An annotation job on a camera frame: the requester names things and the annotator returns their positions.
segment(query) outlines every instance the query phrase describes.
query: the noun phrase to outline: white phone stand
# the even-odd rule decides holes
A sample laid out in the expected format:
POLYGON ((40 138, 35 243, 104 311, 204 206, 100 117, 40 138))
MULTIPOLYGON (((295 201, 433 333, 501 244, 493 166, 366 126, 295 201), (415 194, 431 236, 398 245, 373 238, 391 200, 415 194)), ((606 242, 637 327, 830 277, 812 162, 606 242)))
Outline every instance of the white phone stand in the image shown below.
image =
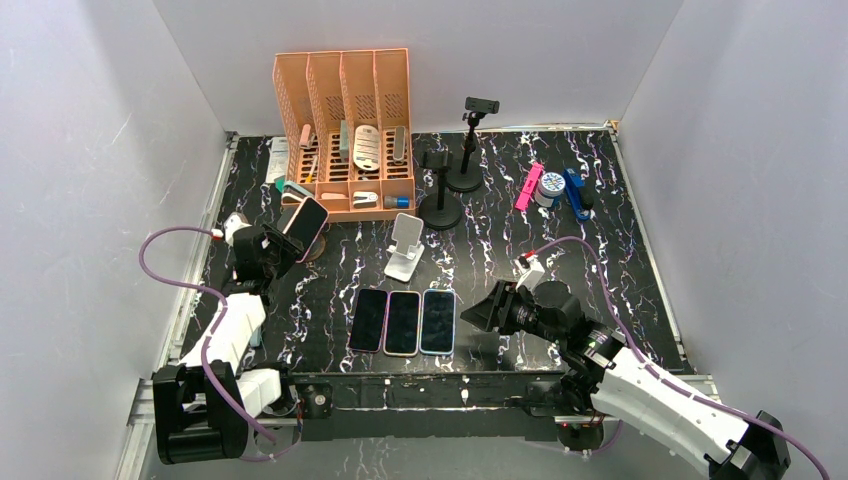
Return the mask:
POLYGON ((422 230, 424 230, 424 221, 418 217, 405 213, 399 213, 395 217, 392 240, 397 242, 397 245, 389 245, 391 257, 384 270, 387 277, 404 283, 412 278, 412 272, 415 271, 424 253, 424 245, 420 240, 422 230))

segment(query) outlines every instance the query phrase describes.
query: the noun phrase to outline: round black base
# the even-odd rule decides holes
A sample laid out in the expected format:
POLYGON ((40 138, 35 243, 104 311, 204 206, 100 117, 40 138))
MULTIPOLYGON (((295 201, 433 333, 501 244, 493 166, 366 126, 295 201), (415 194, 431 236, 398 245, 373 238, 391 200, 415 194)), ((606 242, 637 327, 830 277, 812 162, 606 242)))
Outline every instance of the round black base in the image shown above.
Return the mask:
POLYGON ((480 165, 469 161, 465 173, 460 171, 459 162, 454 164, 447 173, 448 188, 454 192, 473 192, 483 185, 483 169, 480 165))
POLYGON ((427 228, 433 230, 447 230, 455 227, 465 214, 462 204, 452 195, 445 195, 445 208, 437 209, 438 203, 437 193, 427 195, 418 206, 418 217, 424 220, 427 228))

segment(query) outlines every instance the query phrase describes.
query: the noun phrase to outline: phone holder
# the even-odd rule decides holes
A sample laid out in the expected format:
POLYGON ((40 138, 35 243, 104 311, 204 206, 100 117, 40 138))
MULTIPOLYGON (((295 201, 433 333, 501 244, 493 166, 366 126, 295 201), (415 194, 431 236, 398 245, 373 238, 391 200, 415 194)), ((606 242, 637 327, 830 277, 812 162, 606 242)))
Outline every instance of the phone holder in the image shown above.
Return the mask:
POLYGON ((495 100, 483 100, 481 98, 467 97, 462 119, 468 122, 468 135, 465 137, 464 150, 462 152, 462 164, 459 170, 448 172, 448 188, 454 192, 472 192, 483 185, 483 169, 476 163, 470 163, 471 154, 477 150, 477 136, 474 129, 480 125, 480 119, 487 114, 496 114, 500 109, 500 102, 495 100))
POLYGON ((453 228, 462 219, 465 209, 453 195, 445 194, 447 181, 445 177, 453 163, 453 155, 447 150, 444 152, 424 152, 419 165, 426 170, 432 170, 436 174, 437 193, 431 193, 421 200, 418 205, 418 217, 424 221, 427 228, 433 230, 447 230, 453 228))
POLYGON ((397 245, 389 245, 388 250, 391 256, 384 270, 387 277, 404 283, 412 278, 412 272, 415 271, 424 253, 424 245, 421 244, 422 230, 424 230, 424 221, 420 218, 405 213, 399 213, 395 217, 392 240, 397 242, 397 245))

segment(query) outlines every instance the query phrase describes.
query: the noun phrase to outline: phone on gripper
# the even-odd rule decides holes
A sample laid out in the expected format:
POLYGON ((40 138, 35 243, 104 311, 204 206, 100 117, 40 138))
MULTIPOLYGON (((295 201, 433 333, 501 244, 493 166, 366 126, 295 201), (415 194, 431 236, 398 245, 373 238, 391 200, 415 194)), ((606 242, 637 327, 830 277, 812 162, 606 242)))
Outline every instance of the phone on gripper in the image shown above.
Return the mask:
POLYGON ((418 292, 392 292, 389 294, 389 313, 383 334, 383 351, 386 355, 412 357, 418 353, 419 307, 418 292))
POLYGON ((388 300, 389 293, 383 290, 363 288, 359 291, 356 306, 353 307, 348 348, 369 353, 380 351, 388 300))
POLYGON ((290 212, 291 209, 283 210, 277 227, 282 233, 300 240, 303 244, 305 251, 297 260, 300 263, 309 254, 309 248, 327 224, 330 212, 312 197, 304 198, 294 213, 290 212))
POLYGON ((450 355, 456 329, 456 294, 453 290, 427 290, 421 306, 418 348, 427 355, 450 355))

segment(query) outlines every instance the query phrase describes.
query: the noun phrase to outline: gray wall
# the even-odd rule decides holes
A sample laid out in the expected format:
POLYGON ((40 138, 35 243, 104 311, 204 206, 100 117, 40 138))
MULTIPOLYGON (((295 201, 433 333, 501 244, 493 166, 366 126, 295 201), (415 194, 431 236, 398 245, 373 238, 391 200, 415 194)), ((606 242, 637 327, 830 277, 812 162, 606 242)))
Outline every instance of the gray wall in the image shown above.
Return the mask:
POLYGON ((110 478, 223 130, 149 0, 2 2, 0 112, 0 478, 110 478))
POLYGON ((500 100, 489 127, 621 118, 682 0, 155 0, 227 130, 282 131, 280 52, 409 47, 412 128, 466 127, 466 96, 500 100))
POLYGON ((848 4, 815 3, 685 2, 621 129, 690 357, 845 478, 848 4))

